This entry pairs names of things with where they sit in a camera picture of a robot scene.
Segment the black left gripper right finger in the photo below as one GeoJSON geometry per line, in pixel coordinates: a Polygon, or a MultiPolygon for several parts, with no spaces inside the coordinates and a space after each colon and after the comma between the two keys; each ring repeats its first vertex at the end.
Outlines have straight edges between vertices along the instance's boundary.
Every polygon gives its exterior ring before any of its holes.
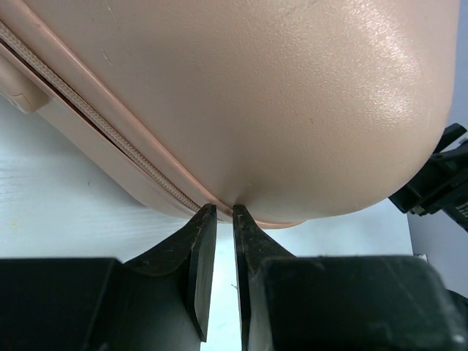
{"type": "Polygon", "coordinates": [[[413,256],[296,257],[233,209],[243,350],[465,350],[467,324],[413,256]]]}

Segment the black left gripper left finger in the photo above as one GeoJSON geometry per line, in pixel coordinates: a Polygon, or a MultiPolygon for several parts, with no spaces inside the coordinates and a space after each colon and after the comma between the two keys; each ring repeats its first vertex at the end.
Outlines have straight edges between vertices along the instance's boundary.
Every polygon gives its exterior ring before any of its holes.
{"type": "Polygon", "coordinates": [[[206,340],[216,207],[122,263],[1,261],[3,350],[198,350],[206,340]]]}

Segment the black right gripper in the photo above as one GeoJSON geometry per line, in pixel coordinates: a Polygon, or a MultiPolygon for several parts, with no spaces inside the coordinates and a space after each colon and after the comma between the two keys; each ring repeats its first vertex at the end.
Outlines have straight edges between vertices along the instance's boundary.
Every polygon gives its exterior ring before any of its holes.
{"type": "Polygon", "coordinates": [[[446,127],[427,163],[389,200],[403,214],[418,216],[446,213],[467,229],[467,140],[448,146],[467,133],[458,123],[446,127]]]}

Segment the pink hard-shell suitcase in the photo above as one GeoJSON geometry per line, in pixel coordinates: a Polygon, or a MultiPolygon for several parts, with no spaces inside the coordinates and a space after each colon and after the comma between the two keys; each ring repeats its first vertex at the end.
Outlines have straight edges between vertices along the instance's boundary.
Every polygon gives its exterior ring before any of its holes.
{"type": "Polygon", "coordinates": [[[3,1],[1,93],[133,198],[264,228],[384,200],[450,114],[458,1],[3,1]]]}

